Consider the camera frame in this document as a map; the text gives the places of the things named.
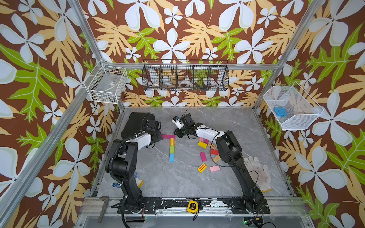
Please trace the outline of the blue knit glove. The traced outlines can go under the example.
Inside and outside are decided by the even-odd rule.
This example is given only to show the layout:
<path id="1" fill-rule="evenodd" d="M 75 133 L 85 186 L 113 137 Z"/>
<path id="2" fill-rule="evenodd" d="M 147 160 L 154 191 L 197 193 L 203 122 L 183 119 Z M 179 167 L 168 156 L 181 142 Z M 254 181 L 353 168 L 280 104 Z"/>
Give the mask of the blue knit glove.
<path id="1" fill-rule="evenodd" d="M 134 178 L 135 178 L 135 181 L 136 181 L 137 186 L 138 186 L 139 188 L 141 188 L 141 187 L 142 187 L 142 185 L 143 185 L 143 183 L 144 183 L 144 181 L 139 179 L 139 177 L 138 177 L 138 173 L 137 173 L 137 172 L 135 172 L 135 173 L 134 173 Z M 117 182 L 114 182 L 114 183 L 112 184 L 112 186 L 113 186 L 114 188 L 119 188 L 119 189 L 121 189 L 120 184 L 118 184 Z"/>

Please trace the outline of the green block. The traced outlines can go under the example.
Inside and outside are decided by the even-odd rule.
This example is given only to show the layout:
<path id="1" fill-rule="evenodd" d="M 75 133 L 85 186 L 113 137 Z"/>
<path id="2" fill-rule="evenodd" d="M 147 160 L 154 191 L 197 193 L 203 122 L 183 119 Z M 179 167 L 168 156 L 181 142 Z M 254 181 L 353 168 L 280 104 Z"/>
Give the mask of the green block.
<path id="1" fill-rule="evenodd" d="M 170 153 L 173 154 L 175 152 L 175 146 L 170 145 Z"/>

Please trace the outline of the blue block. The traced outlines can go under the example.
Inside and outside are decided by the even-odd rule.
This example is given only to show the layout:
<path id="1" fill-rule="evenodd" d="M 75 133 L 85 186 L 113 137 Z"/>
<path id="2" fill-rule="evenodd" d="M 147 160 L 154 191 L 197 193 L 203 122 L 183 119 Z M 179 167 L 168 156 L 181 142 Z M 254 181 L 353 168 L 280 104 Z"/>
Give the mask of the blue block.
<path id="1" fill-rule="evenodd" d="M 175 154 L 169 154 L 169 162 L 174 162 Z"/>

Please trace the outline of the tan wooden block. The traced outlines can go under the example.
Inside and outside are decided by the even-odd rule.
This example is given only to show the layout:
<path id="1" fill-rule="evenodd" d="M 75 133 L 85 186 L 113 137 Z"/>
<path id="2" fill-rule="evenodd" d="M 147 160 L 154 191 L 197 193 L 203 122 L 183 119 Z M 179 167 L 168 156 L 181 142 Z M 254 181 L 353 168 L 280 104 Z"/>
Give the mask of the tan wooden block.
<path id="1" fill-rule="evenodd" d="M 216 156 L 213 158 L 213 162 L 214 162 L 214 163 L 218 163 L 220 160 L 221 160 L 221 158 L 220 158 L 220 156 L 219 156 L 219 155 L 216 155 Z"/>

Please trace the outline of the yellow tape measure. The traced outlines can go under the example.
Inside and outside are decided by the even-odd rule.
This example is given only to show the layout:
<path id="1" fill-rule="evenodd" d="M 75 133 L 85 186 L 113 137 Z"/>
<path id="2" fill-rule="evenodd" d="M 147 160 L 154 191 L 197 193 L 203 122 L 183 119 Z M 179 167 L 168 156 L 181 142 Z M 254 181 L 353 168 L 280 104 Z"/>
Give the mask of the yellow tape measure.
<path id="1" fill-rule="evenodd" d="M 186 210 L 191 214 L 196 214 L 199 211 L 199 203 L 197 201 L 190 200 Z"/>

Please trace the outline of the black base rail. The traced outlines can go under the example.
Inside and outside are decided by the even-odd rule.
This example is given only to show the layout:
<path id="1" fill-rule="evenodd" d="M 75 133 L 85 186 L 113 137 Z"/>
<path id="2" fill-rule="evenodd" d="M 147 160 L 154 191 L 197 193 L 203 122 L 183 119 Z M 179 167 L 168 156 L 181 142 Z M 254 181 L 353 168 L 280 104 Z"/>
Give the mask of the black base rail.
<path id="1" fill-rule="evenodd" d="M 159 211 L 180 208 L 185 212 L 197 214 L 211 208 L 223 208 L 233 214 L 270 214 L 267 201 L 257 198 L 246 199 L 244 197 L 218 197 L 218 198 L 161 198 L 144 197 L 138 206 L 127 203 L 119 203 L 111 206 L 117 209 L 118 214 L 157 214 Z"/>

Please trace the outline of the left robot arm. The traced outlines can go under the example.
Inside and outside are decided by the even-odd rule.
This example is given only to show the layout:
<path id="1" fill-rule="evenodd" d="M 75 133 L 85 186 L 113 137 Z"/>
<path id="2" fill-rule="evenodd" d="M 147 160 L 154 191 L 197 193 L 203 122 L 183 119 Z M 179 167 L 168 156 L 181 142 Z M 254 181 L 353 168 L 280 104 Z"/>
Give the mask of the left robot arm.
<path id="1" fill-rule="evenodd" d="M 138 213 L 143 206 L 143 194 L 137 185 L 135 171 L 138 151 L 151 149 L 163 139 L 161 123 L 150 112 L 132 112 L 121 132 L 121 139 L 114 140 L 105 171 L 117 181 L 124 194 L 122 207 Z"/>

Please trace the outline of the blue object in basket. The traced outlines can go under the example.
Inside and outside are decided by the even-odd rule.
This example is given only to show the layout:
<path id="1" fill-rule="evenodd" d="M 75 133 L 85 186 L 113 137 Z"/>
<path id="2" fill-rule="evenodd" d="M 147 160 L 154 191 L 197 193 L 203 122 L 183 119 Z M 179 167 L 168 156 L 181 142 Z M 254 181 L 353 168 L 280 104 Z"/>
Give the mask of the blue object in basket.
<path id="1" fill-rule="evenodd" d="M 286 117 L 288 115 L 288 112 L 284 107 L 275 107 L 274 113 L 277 117 Z"/>

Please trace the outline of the patterned wooden block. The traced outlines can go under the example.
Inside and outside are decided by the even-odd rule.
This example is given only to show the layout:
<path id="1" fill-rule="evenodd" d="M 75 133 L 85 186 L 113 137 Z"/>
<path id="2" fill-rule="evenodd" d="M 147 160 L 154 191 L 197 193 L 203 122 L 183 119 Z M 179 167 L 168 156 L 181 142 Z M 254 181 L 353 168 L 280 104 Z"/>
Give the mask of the patterned wooden block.
<path id="1" fill-rule="evenodd" d="M 211 142 L 208 143 L 208 147 L 213 150 L 217 150 L 217 146 L 215 144 L 212 144 Z"/>

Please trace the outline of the grey metal clamp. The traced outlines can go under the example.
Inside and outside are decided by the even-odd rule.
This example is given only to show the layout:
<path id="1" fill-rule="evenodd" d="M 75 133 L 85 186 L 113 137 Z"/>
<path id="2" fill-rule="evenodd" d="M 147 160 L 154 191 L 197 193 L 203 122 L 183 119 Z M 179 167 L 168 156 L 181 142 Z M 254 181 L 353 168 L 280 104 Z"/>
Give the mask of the grey metal clamp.
<path id="1" fill-rule="evenodd" d="M 110 197 L 105 195 L 105 196 L 100 197 L 99 199 L 103 201 L 103 205 L 102 205 L 101 212 L 100 212 L 100 215 L 98 218 L 98 223 L 102 223 L 104 214 L 105 214 L 107 206 L 109 204 Z"/>

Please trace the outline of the white work glove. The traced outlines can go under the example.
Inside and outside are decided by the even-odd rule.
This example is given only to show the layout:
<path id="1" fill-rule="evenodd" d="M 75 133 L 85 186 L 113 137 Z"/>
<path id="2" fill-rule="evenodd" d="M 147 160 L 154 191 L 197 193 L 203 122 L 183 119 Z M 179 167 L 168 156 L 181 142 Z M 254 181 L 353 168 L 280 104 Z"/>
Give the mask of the white work glove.
<path id="1" fill-rule="evenodd" d="M 267 165 L 262 165 L 257 157 L 245 157 L 245 166 L 258 188 L 262 192 L 272 191 L 271 175 Z"/>

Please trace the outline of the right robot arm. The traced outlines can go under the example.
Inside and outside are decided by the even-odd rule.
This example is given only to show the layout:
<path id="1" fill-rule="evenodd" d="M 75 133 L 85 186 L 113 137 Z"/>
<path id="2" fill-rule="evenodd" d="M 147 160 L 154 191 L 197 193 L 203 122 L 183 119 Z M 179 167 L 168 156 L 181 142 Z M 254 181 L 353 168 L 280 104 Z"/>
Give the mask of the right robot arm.
<path id="1" fill-rule="evenodd" d="M 195 123 L 190 114 L 183 115 L 181 118 L 175 116 L 172 122 L 177 126 L 174 134 L 179 138 L 192 135 L 215 143 L 219 157 L 233 170 L 241 186 L 246 211 L 270 213 L 268 203 L 257 186 L 258 180 L 253 180 L 251 174 L 254 174 L 254 172 L 246 168 L 242 156 L 242 147 L 232 131 L 222 132 L 209 128 L 202 123 Z"/>

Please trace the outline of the light pink block bottom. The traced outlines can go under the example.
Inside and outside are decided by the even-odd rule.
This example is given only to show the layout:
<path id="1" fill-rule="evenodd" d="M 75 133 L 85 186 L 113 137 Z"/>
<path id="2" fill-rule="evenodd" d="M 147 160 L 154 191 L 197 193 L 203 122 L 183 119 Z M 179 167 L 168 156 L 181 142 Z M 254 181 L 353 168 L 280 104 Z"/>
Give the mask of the light pink block bottom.
<path id="1" fill-rule="evenodd" d="M 217 172 L 217 171 L 220 171 L 220 166 L 216 165 L 216 166 L 211 166 L 210 167 L 210 172 Z"/>

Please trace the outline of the black plastic case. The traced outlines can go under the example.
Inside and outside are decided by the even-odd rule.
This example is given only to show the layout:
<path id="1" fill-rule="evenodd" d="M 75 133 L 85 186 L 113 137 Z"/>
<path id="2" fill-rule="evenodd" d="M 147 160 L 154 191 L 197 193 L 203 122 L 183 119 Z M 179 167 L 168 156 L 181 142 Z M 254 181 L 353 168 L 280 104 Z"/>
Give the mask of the black plastic case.
<path id="1" fill-rule="evenodd" d="M 142 130 L 142 120 L 146 113 L 132 112 L 129 119 L 121 132 L 122 139 L 134 136 L 138 132 L 143 132 Z"/>

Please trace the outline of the yellow red striped block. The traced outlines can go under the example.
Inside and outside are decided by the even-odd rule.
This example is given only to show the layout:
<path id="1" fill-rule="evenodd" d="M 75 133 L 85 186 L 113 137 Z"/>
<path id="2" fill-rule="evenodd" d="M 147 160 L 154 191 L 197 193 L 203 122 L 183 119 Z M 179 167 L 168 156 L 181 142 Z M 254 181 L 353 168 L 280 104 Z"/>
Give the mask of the yellow red striped block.
<path id="1" fill-rule="evenodd" d="M 205 169 L 207 168 L 207 165 L 205 163 L 203 163 L 199 168 L 198 168 L 198 171 L 200 173 L 202 173 Z"/>

